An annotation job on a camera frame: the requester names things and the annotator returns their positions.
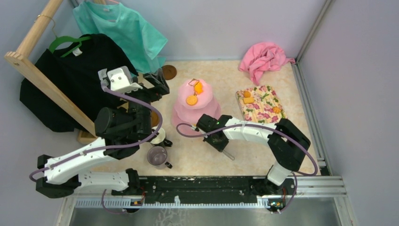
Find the orange round cookie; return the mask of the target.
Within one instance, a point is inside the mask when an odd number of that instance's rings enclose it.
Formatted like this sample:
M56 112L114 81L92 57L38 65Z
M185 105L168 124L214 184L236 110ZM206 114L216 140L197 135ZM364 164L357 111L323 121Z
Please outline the orange round cookie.
M189 105L189 106L194 106L194 105L197 104L198 98L197 98L196 95L190 95L190 96L188 96L188 97L186 98L185 101L186 101L187 105Z
M243 92L243 97L244 98L249 98L249 97L251 97L251 93L249 91L244 91Z

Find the pink three-tier cake stand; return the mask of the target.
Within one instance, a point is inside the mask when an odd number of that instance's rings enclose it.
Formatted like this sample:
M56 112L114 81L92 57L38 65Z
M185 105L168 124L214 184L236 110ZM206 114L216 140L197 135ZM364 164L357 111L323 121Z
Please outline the pink three-tier cake stand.
M185 100L188 96L195 95L194 85L198 81L203 85L203 93L196 95L198 98L196 105L189 106ZM177 100L172 110L172 124L177 126L184 122L195 125L203 114L219 118L221 116L220 104L214 96L211 85L203 79L188 79L178 88Z

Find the pink-tipped metal tongs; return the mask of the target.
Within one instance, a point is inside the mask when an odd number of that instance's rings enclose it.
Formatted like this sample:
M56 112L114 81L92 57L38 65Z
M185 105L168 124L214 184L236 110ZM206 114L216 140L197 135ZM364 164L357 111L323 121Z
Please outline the pink-tipped metal tongs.
M232 160L232 161L235 160L235 157L234 157L231 153L229 153L228 151L223 150L222 153L223 153L226 157L228 157L230 160Z

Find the orange pastry piece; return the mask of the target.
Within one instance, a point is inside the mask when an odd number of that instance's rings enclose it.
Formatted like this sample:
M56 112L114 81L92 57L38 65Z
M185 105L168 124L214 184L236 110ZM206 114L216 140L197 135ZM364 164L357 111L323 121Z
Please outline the orange pastry piece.
M243 98L243 103L244 104L252 104L252 103L254 103L255 102L255 99L253 98L253 97L245 97L245 98Z

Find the floral serving tray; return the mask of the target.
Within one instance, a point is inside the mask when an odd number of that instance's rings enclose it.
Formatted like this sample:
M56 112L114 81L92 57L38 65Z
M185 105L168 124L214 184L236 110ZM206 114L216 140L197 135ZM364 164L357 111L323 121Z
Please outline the floral serving tray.
M243 103L243 92L249 91L251 97L255 99L252 104ZM281 101L279 100L276 91L270 85L262 85L253 88L238 90L236 92L238 105L244 120L258 122L258 123L277 123L281 119L286 119L287 115ZM275 114L273 107L281 109L281 113Z

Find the pink cloth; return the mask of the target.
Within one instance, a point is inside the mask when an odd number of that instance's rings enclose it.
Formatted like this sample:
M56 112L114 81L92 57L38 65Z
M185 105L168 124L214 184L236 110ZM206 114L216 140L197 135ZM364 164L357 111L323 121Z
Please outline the pink cloth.
M244 54L238 70L249 74L249 79L259 85L266 71L279 71L287 63L294 64L295 59L286 56L285 51L273 42L260 42L251 46Z

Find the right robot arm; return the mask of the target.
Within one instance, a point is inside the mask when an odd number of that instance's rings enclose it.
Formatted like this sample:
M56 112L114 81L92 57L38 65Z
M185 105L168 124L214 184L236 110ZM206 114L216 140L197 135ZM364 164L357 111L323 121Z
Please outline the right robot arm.
M286 178L300 169L311 144L288 119L267 124L243 121L230 115L221 115L216 119L204 114L196 127L206 135L204 140L218 151L223 151L230 140L244 140L269 147L276 160L265 181L265 189L271 194L282 190Z

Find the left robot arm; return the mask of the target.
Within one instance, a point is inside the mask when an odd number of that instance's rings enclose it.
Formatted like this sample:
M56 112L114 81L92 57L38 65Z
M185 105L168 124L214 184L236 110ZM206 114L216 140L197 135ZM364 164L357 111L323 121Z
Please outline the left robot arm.
M140 145L160 136L161 123L152 126L152 114L162 120L152 106L169 87L159 68L143 75L152 87L147 88L131 76L127 67L102 69L98 78L102 91L127 101L127 110L102 108L95 120L96 140L60 157L42 155L37 160L35 189L48 198L63 198L77 192L111 190L113 195L135 195L141 189L138 173L127 169L117 173L93 172L98 165L119 161L136 153Z

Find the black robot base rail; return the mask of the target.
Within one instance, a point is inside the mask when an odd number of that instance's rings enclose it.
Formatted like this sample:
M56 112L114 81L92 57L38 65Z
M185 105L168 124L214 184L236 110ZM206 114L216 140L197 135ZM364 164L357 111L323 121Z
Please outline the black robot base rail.
M276 186L265 177L140 177L133 188L112 191L113 196L144 196L145 204L173 203L178 197L182 204L241 204L256 203L263 195L292 195L294 180L287 178Z

